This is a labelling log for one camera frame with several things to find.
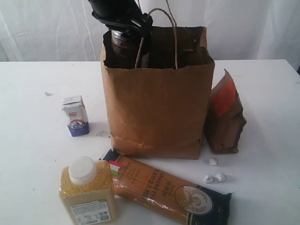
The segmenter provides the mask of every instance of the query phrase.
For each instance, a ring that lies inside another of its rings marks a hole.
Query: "white cloth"
[[[164,0],[140,0],[143,12]],[[208,27],[216,60],[287,59],[300,65],[299,0],[169,0],[178,26]],[[106,27],[87,0],[0,1],[0,61],[99,60]],[[161,12],[154,25],[170,26]]]

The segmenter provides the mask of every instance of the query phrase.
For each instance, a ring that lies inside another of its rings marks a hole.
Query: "white bottle cap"
[[[74,184],[86,184],[96,176],[97,169],[94,161],[82,156],[69,166],[69,176]]]

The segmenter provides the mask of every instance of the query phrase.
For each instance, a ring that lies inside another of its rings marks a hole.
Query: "italian flag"
[[[109,160],[109,165],[111,167],[112,175],[116,175],[116,176],[118,176],[119,168],[124,166],[122,163],[118,163],[112,160]]]

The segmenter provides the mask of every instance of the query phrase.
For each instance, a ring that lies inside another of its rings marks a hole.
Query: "milk carton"
[[[62,100],[62,110],[69,117],[67,126],[73,137],[89,133],[88,116],[81,95],[64,98]]]

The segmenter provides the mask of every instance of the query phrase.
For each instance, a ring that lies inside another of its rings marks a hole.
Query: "paper bag handle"
[[[167,2],[167,5],[168,5],[168,8],[169,8],[169,11],[170,11],[170,14],[172,15],[171,13],[171,10],[170,10],[170,7],[169,7],[169,3],[168,1],[166,0]],[[170,17],[170,15],[164,11],[163,9],[161,8],[154,8],[152,9],[149,13],[148,13],[148,17],[150,16],[151,13],[153,13],[154,11],[162,11],[170,20],[171,24],[172,24],[172,27],[173,27],[173,31],[174,31],[174,39],[175,39],[175,68],[178,69],[178,60],[177,60],[177,34],[176,34],[176,27],[177,27],[177,23],[172,15],[172,17]],[[142,50],[142,46],[143,46],[143,43],[144,43],[144,38],[142,37],[141,39],[141,43],[140,43],[140,47],[139,47],[139,51],[137,53],[137,57],[136,57],[136,60],[135,60],[135,68],[137,68],[137,65],[139,63],[139,60],[140,60],[140,55],[141,55],[141,50]]]

